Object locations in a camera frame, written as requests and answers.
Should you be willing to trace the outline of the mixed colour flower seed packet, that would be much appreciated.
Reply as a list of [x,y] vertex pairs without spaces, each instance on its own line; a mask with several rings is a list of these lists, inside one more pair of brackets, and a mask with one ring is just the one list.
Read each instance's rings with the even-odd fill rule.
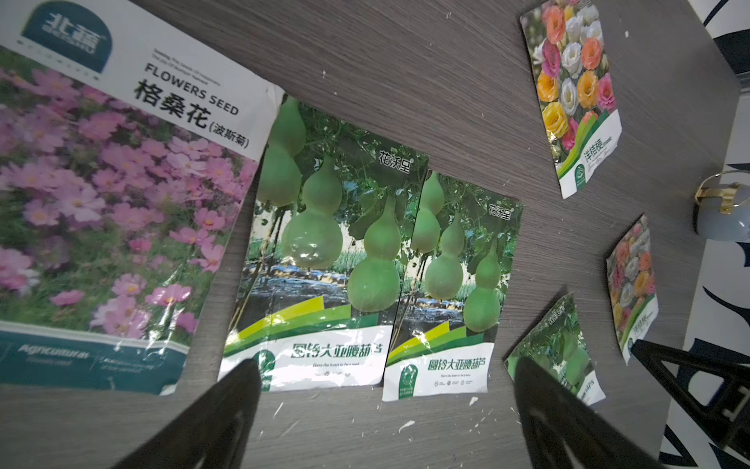
[[563,199],[615,151],[622,125],[600,13],[590,1],[545,1],[520,17]]

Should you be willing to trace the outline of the orange flower seed packet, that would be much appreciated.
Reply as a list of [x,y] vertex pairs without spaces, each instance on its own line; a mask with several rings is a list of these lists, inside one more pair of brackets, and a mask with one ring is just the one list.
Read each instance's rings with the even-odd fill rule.
[[605,263],[616,341],[626,365],[635,342],[646,337],[659,312],[651,240],[643,214]]

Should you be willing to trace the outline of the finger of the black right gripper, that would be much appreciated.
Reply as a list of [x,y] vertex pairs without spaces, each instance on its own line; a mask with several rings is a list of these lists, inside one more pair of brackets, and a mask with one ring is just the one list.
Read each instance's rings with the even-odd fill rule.
[[642,339],[631,354],[716,449],[748,459],[748,355],[702,340],[684,351]]

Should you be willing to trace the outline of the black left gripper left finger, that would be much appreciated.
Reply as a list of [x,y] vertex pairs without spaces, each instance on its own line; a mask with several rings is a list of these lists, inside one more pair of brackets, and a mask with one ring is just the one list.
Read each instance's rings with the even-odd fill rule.
[[238,468],[262,392],[259,367],[245,360],[117,468]]

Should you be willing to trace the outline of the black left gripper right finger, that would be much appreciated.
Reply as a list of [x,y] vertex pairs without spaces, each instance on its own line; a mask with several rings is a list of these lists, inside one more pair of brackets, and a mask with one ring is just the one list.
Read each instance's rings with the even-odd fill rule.
[[534,468],[660,468],[532,359],[519,359],[514,393]]

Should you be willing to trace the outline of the pink flower seed packet white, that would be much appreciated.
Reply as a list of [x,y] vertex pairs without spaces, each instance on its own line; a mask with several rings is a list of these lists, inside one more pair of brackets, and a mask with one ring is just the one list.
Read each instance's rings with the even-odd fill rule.
[[175,389],[283,98],[134,3],[2,3],[3,383]]

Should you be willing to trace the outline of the green melon seed packet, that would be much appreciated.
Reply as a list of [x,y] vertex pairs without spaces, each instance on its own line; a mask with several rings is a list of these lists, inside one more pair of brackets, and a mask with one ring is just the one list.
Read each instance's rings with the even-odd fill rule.
[[422,189],[382,382],[396,402],[484,393],[523,203],[432,172]]
[[587,406],[605,400],[572,293],[560,298],[509,354],[505,365],[512,380],[521,358],[533,360]]
[[220,375],[266,392],[377,385],[429,156],[286,97],[253,204]]

